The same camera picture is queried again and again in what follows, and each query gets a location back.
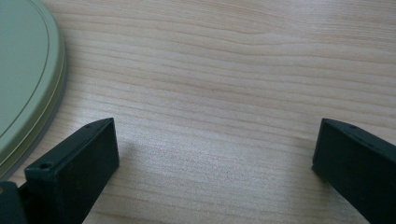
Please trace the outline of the large green plate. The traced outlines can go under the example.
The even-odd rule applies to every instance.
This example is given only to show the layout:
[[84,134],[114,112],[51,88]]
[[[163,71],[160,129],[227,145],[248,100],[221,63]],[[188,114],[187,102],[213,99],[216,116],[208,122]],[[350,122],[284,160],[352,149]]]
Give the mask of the large green plate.
[[38,145],[64,95],[62,32],[40,0],[0,0],[0,180]]

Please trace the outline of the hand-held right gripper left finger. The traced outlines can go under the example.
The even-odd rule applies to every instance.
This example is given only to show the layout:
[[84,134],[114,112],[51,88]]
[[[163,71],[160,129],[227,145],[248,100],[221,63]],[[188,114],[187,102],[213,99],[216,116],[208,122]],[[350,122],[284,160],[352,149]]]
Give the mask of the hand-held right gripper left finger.
[[81,224],[120,165],[114,119],[89,123],[24,169],[29,224]]

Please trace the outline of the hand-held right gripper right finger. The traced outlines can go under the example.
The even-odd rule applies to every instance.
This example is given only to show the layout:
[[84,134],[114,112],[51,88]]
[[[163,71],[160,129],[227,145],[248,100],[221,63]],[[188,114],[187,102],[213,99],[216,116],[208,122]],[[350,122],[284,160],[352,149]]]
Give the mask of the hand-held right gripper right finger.
[[396,224],[396,146],[352,124],[323,119],[312,169],[371,224]]

